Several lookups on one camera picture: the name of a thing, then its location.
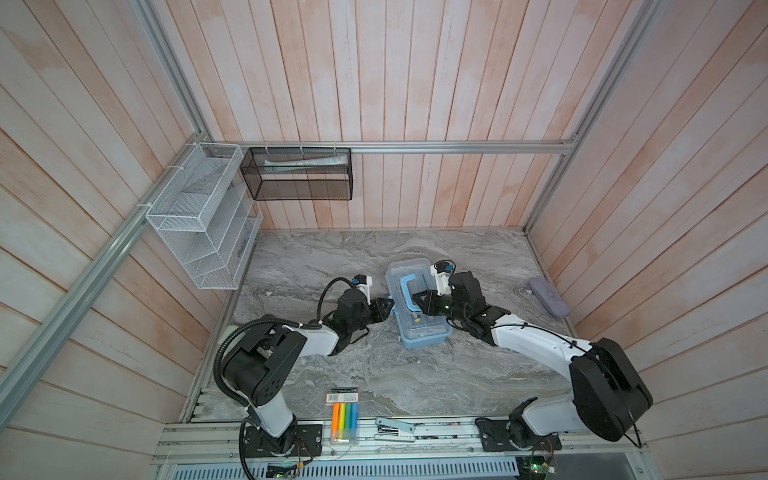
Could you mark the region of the highlighter marker pack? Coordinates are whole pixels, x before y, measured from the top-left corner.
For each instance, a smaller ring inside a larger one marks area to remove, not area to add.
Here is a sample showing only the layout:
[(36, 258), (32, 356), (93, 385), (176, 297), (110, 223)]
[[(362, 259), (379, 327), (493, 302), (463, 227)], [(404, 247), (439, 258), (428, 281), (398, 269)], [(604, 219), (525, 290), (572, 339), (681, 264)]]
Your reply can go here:
[(330, 443), (353, 444), (358, 440), (360, 389), (358, 387), (333, 387), (325, 395), (325, 403), (331, 411)]

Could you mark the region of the aluminium mounting rail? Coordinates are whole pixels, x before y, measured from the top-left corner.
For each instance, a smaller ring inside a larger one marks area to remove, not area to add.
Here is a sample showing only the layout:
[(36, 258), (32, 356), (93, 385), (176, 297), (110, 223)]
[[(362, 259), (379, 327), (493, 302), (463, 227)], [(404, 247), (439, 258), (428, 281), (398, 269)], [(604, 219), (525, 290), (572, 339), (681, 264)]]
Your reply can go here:
[[(415, 417), (412, 435), (405, 439), (385, 436), (376, 421), (363, 419), (352, 443), (330, 442), (329, 421), (320, 421), (322, 453), (319, 461), (363, 459), (414, 459), (485, 456), (475, 419), (467, 417)], [(161, 434), (151, 462), (160, 464), (224, 463), (238, 458), (237, 422), (171, 424)]]

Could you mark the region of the blue clear-lid tool box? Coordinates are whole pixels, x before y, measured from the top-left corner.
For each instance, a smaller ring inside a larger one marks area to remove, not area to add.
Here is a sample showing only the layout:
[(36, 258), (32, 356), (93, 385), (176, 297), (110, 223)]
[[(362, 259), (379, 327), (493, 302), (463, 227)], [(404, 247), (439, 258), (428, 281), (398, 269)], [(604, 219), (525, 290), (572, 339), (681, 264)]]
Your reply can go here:
[(414, 300), (416, 294), (436, 290), (432, 266), (426, 258), (415, 258), (391, 263), (386, 271), (392, 313), (406, 349), (443, 343), (452, 333), (444, 316), (428, 315)]

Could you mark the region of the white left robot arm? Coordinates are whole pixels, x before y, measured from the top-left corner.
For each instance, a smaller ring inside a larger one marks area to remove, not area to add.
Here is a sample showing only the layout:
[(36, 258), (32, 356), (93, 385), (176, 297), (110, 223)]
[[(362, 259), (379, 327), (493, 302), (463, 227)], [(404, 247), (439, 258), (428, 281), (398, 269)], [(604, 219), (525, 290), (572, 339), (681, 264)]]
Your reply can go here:
[(266, 314), (230, 333), (213, 360), (219, 390), (246, 410), (246, 418), (273, 439), (294, 429), (296, 417), (281, 389), (302, 357), (335, 356), (390, 316), (395, 302), (347, 289), (336, 308), (314, 323)]

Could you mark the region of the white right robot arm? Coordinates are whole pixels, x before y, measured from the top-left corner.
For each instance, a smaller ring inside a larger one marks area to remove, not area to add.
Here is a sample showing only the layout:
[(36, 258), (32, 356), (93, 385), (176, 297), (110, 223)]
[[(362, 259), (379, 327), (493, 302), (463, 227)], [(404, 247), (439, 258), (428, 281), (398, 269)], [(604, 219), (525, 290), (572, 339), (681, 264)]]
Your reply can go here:
[(571, 384), (568, 394), (529, 398), (509, 414), (506, 431), (514, 448), (532, 450), (551, 435), (585, 430), (617, 442), (653, 406), (651, 392), (617, 342), (572, 338), (490, 305), (470, 272), (437, 271), (433, 277), (435, 288), (422, 291), (410, 277), (402, 280), (409, 310), (442, 317), (491, 346), (537, 361)]

